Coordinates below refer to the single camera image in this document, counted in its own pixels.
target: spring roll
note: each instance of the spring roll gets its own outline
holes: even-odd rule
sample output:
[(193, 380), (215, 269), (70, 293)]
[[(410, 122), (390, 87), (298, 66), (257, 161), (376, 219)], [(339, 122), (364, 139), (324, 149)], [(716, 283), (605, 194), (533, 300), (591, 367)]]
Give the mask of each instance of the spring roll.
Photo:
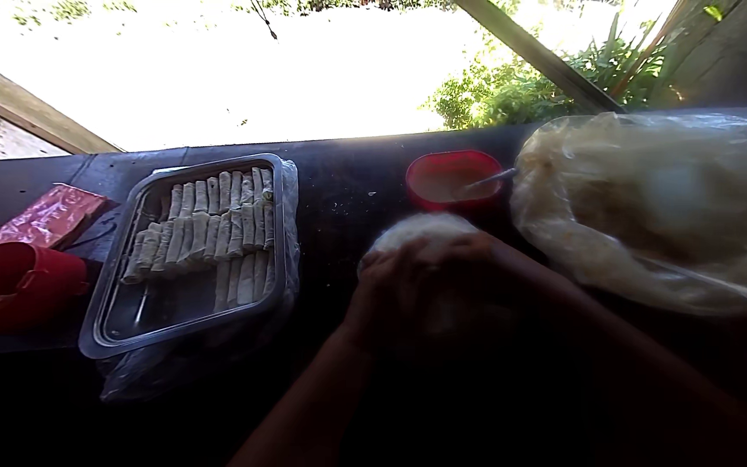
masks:
[(253, 303), (252, 289), (254, 288), (254, 281), (252, 275), (255, 267), (255, 255), (248, 254), (244, 257), (244, 262), (241, 264), (241, 274), (238, 277), (238, 305), (247, 305)]
[(195, 184), (193, 182), (183, 184), (183, 193), (180, 199), (178, 217), (191, 218), (192, 210), (195, 208)]
[(214, 312), (222, 312), (227, 309), (227, 293), (229, 293), (229, 261), (221, 261), (217, 264), (215, 273), (215, 306)]
[(244, 228), (244, 251), (252, 251), (255, 247), (255, 216), (252, 205), (241, 206), (241, 220)]
[(124, 284), (140, 283), (140, 281), (143, 280), (143, 275), (140, 273), (140, 269), (137, 267), (137, 262), (140, 259), (140, 250), (143, 249), (143, 239), (145, 238), (145, 236), (145, 230), (138, 232), (134, 236), (134, 246), (131, 249), (129, 261), (125, 265), (125, 273), (119, 280)]
[(233, 172), (233, 186), (229, 192), (229, 208), (238, 209), (241, 207), (241, 182), (243, 174), (239, 171)]
[(275, 246), (275, 214), (271, 201), (264, 202), (264, 249)]
[(255, 222), (255, 237), (252, 240), (252, 244), (255, 245), (254, 249), (264, 249), (264, 200), (258, 198), (255, 200), (255, 204), (252, 206), (253, 221)]
[(207, 181), (195, 182), (195, 208), (193, 213), (206, 213), (209, 211), (209, 196), (207, 196)]
[(189, 254), (192, 253), (192, 240), (195, 239), (194, 224), (192, 218), (188, 218), (183, 222), (183, 243), (180, 245), (178, 266), (184, 269), (189, 267)]
[(183, 230), (185, 223), (185, 218), (179, 217), (174, 219), (172, 238), (169, 240), (169, 249), (166, 250), (166, 269), (173, 269), (178, 265), (180, 249), (183, 245)]
[(215, 264), (215, 246), (217, 245), (217, 232), (221, 226), (221, 216), (210, 216), (207, 227), (207, 242), (203, 249), (203, 261)]
[(233, 227), (227, 245), (227, 256), (234, 258), (244, 256), (244, 225), (242, 220), (241, 209), (230, 211), (230, 218), (233, 220)]
[(227, 307), (238, 306), (238, 278), (241, 277), (241, 265), (244, 258), (233, 258), (230, 260), (229, 268), (229, 291), (227, 292)]
[(233, 223), (230, 222), (230, 216), (233, 215), (233, 211), (227, 211), (221, 216), (221, 223), (218, 225), (218, 236), (215, 240), (215, 256), (213, 259), (215, 262), (221, 262), (228, 259), (227, 245), (229, 244), (229, 232), (233, 227)]
[(252, 300), (257, 302), (264, 297), (264, 281), (267, 279), (267, 252), (255, 252), (255, 273), (252, 280)]
[(252, 174), (244, 174), (241, 179), (241, 206), (252, 204), (253, 180)]
[(230, 175), (229, 172), (221, 172), (218, 174), (218, 190), (218, 199), (220, 200), (218, 213), (224, 214), (229, 210), (229, 205), (232, 201), (230, 199), (230, 193), (233, 191), (233, 175)]
[(217, 177), (207, 179), (207, 195), (209, 196), (209, 213), (217, 214), (221, 205), (218, 203), (221, 196), (221, 189), (218, 187)]
[(264, 280), (264, 293), (266, 297), (272, 292), (272, 286), (275, 285), (275, 249), (270, 247), (267, 251), (267, 278)]
[(208, 226), (209, 214), (192, 214), (192, 249), (189, 250), (189, 258), (193, 261), (200, 261), (201, 259), (203, 259), (203, 250), (205, 250), (207, 247)]
[(262, 169), (262, 198), (272, 201), (272, 170), (269, 169)]
[(163, 272), (166, 270), (166, 255), (169, 252), (169, 243), (172, 241), (172, 232), (174, 232), (174, 221), (168, 220), (163, 223), (163, 232), (160, 234), (160, 245), (158, 251), (154, 254), (154, 264), (152, 272)]
[(183, 186), (178, 184), (172, 186), (172, 200), (169, 205), (169, 219), (174, 220), (180, 215), (180, 206), (183, 201)]
[(160, 224), (152, 222), (149, 228), (145, 230), (146, 235), (143, 237), (143, 247), (140, 249), (140, 258), (137, 259), (137, 267), (145, 274), (154, 265), (154, 254), (158, 252), (160, 246), (160, 233), (163, 228)]

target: plastic bag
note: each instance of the plastic bag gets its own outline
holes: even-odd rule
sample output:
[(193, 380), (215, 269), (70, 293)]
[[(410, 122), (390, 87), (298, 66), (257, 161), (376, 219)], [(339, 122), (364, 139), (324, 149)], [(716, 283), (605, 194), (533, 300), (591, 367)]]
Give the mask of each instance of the plastic bag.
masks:
[(515, 162), (515, 227), (583, 284), (685, 313), (745, 313), (742, 115), (549, 122)]
[(299, 235), (296, 209), (299, 177), (296, 164), (282, 160), (284, 172), (285, 292), (273, 313), (263, 313), (201, 333), (147, 345), (98, 361), (105, 376), (99, 398), (106, 403), (147, 400), (232, 365), (261, 349), (286, 323), (299, 292)]

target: red bowl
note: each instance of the red bowl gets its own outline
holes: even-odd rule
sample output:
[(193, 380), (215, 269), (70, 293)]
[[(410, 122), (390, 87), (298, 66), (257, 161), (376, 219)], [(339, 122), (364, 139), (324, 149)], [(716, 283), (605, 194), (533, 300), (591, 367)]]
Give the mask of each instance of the red bowl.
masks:
[(87, 290), (86, 264), (77, 256), (29, 243), (0, 243), (0, 333), (41, 323)]
[(456, 180), (460, 186), (491, 177), (503, 171), (503, 166), (494, 157), (478, 150), (458, 150), (425, 154), (416, 159), (405, 173), (405, 186), (411, 201), (428, 211), (469, 210), (483, 208), (493, 203), (503, 185), (500, 180), (489, 182), (493, 189), (490, 195), (477, 199), (441, 201), (428, 196), (427, 183), (440, 180), (450, 185)]

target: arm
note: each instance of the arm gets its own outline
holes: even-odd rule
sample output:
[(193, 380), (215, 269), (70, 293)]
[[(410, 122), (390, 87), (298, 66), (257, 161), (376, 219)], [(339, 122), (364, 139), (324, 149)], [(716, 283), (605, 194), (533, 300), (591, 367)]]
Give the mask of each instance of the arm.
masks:
[(372, 355), (340, 327), (229, 464), (335, 464), (373, 367)]
[(374, 368), (385, 334), (399, 325), (399, 303), (415, 289), (423, 241), (396, 253), (363, 259), (359, 284), (345, 320), (301, 377), (275, 405), (230, 461), (230, 466), (331, 465)]

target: black table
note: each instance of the black table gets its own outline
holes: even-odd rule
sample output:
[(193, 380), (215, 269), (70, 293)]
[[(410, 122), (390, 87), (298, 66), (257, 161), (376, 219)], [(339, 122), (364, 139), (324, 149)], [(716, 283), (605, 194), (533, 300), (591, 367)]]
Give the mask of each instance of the black table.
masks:
[[(0, 352), (9, 352), (0, 353), (0, 419), (52, 420), (50, 434), (38, 432), (37, 440), (67, 443), (69, 448), (88, 452), (95, 462), (117, 463), (116, 453), (122, 451), (121, 464), (133, 460), (223, 464), (343, 316), (356, 283), (356, 263), (371, 242), (383, 229), (417, 211), (404, 186), (409, 164), (432, 152), (473, 149), (491, 154), (508, 167), (534, 128), (503, 126), (0, 161), (1, 225), (53, 182), (122, 203), (130, 189), (155, 169), (275, 153), (298, 167), (296, 223), (301, 245), (296, 309), (273, 344), (249, 361), (146, 404), (104, 406), (97, 398), (101, 378), (95, 363), (76, 349), (86, 305), (83, 300), (70, 313), (34, 332), (0, 336)], [(538, 256), (512, 228), (505, 199), (501, 197), (494, 209), (470, 220)], [(92, 274), (108, 254), (121, 209), (105, 214), (69, 250), (91, 261)], [(617, 299), (604, 298), (618, 306)], [(637, 310), (632, 308), (631, 317), (639, 322), (653, 315)], [(684, 323), (672, 337), (664, 333), (670, 326), (656, 320), (647, 320), (642, 328), (655, 326), (659, 331), (655, 335), (677, 350), (687, 350), (693, 336), (704, 335), (704, 323), (672, 319)], [(400, 366), (380, 370), (348, 429), (343, 455), (354, 464), (383, 464), (404, 449), (413, 454), (400, 454), (407, 456), (403, 461), (423, 464), (460, 456), (470, 464), (488, 463), (496, 462), (497, 455), (521, 459), (538, 455), (544, 464), (590, 461), (588, 433), (597, 413), (596, 398), (569, 362), (563, 343), (544, 333), (537, 323), (525, 329), (509, 348), (488, 361), (423, 371)], [(712, 366), (725, 368), (727, 361), (715, 359), (711, 343), (702, 338), (699, 352), (689, 354), (694, 355), (691, 362), (709, 373)], [(31, 458), (31, 451), (26, 452)], [(46, 461), (69, 460), (62, 451), (58, 457), (48, 451), (34, 452)]]

